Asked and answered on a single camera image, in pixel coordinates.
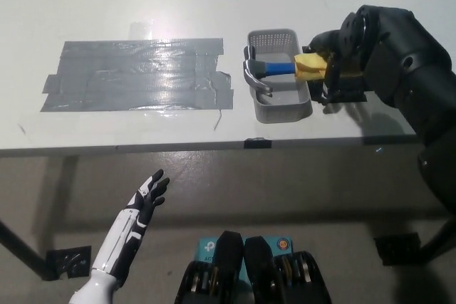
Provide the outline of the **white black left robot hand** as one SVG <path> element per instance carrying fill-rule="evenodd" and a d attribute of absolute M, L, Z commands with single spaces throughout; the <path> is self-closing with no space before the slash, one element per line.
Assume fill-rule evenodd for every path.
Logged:
<path fill-rule="evenodd" d="M 114 277 L 118 287 L 125 283 L 154 210 L 164 203 L 169 178 L 159 169 L 134 193 L 105 237 L 93 268 Z"/>

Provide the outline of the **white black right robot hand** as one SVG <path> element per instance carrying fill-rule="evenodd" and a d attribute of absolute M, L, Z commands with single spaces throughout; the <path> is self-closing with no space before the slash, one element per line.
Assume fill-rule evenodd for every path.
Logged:
<path fill-rule="evenodd" d="M 338 30 L 315 36 L 303 52 L 317 53 L 326 62 L 323 79 L 308 82 L 311 99 L 323 105 L 366 102 L 366 83 L 357 60 L 342 59 Z"/>

